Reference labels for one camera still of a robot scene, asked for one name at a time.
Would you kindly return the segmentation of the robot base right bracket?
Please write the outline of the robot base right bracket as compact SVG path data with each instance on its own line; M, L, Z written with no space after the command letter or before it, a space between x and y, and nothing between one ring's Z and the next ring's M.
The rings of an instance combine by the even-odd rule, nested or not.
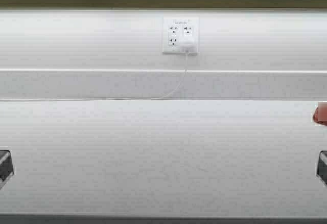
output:
M317 176L327 184L327 159L326 159L326 151L321 151L318 158L317 164Z

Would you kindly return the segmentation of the robot base left bracket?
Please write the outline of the robot base left bracket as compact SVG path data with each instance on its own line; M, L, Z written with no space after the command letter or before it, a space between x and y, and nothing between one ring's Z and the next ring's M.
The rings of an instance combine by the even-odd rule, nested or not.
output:
M9 150L1 150L0 175L2 189L4 185L9 181L9 179L14 175L14 166L11 152Z

